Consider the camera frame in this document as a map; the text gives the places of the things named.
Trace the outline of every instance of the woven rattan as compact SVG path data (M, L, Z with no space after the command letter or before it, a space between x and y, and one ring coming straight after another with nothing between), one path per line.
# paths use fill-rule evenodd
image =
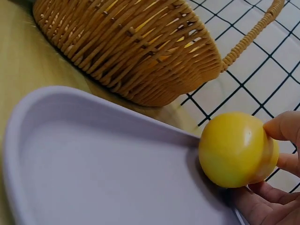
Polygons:
M283 4L274 0L223 60L184 0L36 0L33 13L48 40L82 71L137 104L164 106L218 77Z

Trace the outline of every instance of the lavender tray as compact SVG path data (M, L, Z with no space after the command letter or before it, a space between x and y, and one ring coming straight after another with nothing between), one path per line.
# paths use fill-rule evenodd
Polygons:
M240 225L203 182L199 139L80 90L26 96L4 180L18 225Z

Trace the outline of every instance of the white grid mat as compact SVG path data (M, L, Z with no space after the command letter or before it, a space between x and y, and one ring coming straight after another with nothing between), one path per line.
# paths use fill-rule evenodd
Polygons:
M188 0L206 23L225 57L263 17L273 0ZM241 57L214 81L181 96L181 105L203 129L220 113L242 111L263 121L300 110L300 0L286 0L270 24ZM295 153L290 142L280 150ZM300 191L300 179L278 168L267 179L287 192Z

